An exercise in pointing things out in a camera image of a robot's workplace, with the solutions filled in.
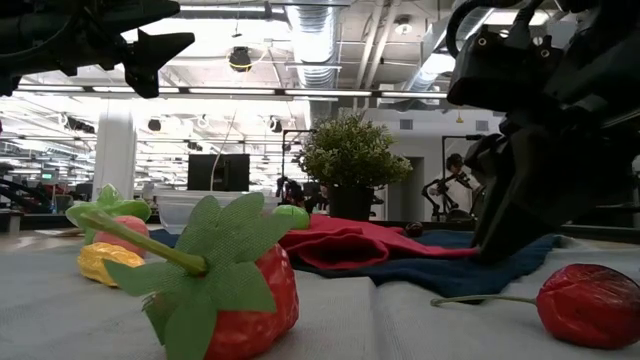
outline pink toy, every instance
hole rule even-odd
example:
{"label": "pink toy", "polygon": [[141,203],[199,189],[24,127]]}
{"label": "pink toy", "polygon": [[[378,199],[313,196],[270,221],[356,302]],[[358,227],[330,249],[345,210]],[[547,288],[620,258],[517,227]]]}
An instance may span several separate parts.
{"label": "pink toy", "polygon": [[[130,215],[118,216],[113,220],[115,220],[119,224],[126,225],[129,229],[135,232],[138,232],[146,237],[149,237],[149,229],[147,229],[147,224],[145,224],[144,221],[140,220],[135,216],[130,216]],[[133,253],[136,253],[141,258],[144,258],[144,256],[147,254],[146,250],[141,249],[135,245],[132,245],[131,243],[124,241],[115,235],[111,235],[102,231],[96,234],[94,242],[103,242],[111,245],[122,246],[123,248]]]}

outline green plant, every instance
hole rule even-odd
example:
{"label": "green plant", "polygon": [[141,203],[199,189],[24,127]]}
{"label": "green plant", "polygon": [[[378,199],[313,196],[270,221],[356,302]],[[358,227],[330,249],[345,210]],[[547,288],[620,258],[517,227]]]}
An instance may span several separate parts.
{"label": "green plant", "polygon": [[300,168],[318,181],[344,187],[380,187],[402,181],[411,164],[393,155],[393,137],[358,115],[319,123],[303,145]]}

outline potted plant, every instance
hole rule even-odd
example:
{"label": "potted plant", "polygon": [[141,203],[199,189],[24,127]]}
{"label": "potted plant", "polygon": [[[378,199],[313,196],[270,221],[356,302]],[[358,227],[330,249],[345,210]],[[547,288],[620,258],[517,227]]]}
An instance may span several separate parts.
{"label": "potted plant", "polygon": [[303,145],[300,168],[328,184],[329,215],[366,221],[374,189],[409,175],[409,161],[389,152],[393,142],[386,126],[358,115],[318,123]]}

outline air duct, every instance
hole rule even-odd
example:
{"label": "air duct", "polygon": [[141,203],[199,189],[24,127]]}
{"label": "air duct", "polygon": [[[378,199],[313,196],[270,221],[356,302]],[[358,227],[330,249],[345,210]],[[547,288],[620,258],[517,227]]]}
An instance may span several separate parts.
{"label": "air duct", "polygon": [[[293,52],[296,62],[334,64],[337,61],[336,39],[340,10],[335,6],[288,6],[293,29]],[[303,88],[331,89],[336,85],[337,69],[329,67],[298,67]],[[311,101],[311,121],[332,115],[331,102]]]}
{"label": "air duct", "polygon": [[[457,9],[466,0],[456,0],[453,3],[453,9]],[[458,47],[462,47],[462,44],[471,35],[480,29],[482,24],[493,14],[494,8],[477,8],[473,10],[460,24],[458,28]],[[446,17],[438,22],[429,25],[427,32],[422,40],[422,54],[424,63],[405,84],[403,90],[412,92],[425,92],[429,90],[431,85],[440,75],[439,69],[432,68],[432,62],[429,62],[429,58],[444,44],[444,38],[446,35],[447,24],[449,17]]]}
{"label": "air duct", "polygon": [[[337,61],[336,46],[340,6],[183,6],[176,15],[182,19],[239,19],[288,21],[293,31],[293,51],[297,63],[314,66],[299,66],[298,78],[303,88],[331,89],[336,85],[337,69],[324,68],[318,64],[334,64]],[[332,115],[331,102],[311,101],[311,118],[326,118]]]}

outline strawberry leaves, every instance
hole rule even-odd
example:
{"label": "strawberry leaves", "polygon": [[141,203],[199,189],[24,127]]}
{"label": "strawberry leaves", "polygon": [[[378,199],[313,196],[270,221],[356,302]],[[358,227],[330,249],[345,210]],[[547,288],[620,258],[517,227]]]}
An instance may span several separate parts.
{"label": "strawberry leaves", "polygon": [[151,263],[135,268],[105,260],[109,276],[124,292],[131,296],[142,296],[154,291],[175,290],[181,284],[184,270],[168,262]]}
{"label": "strawberry leaves", "polygon": [[254,263],[224,269],[207,281],[205,289],[218,310],[276,312],[271,289]]}
{"label": "strawberry leaves", "polygon": [[88,227],[81,226],[79,224],[79,219],[82,215],[93,210],[102,210],[111,217],[131,215],[143,221],[147,221],[151,216],[151,208],[149,208],[149,205],[147,205],[146,202],[138,200],[123,200],[118,190],[113,187],[113,185],[108,184],[102,188],[102,192],[96,202],[74,205],[65,213],[67,219],[69,219],[73,225],[85,231],[85,245],[93,244],[93,238],[96,235],[96,231]]}
{"label": "strawberry leaves", "polygon": [[[116,199],[109,196],[109,201]],[[80,225],[112,233],[168,260],[137,268],[112,262],[105,266],[128,294],[152,293],[143,310],[169,360],[202,360],[218,311],[276,312],[271,289],[255,261],[292,228],[293,221],[282,215],[263,218],[263,206],[259,193],[242,196],[224,209],[207,196],[193,209],[175,249],[129,231],[102,212],[85,212]]]}

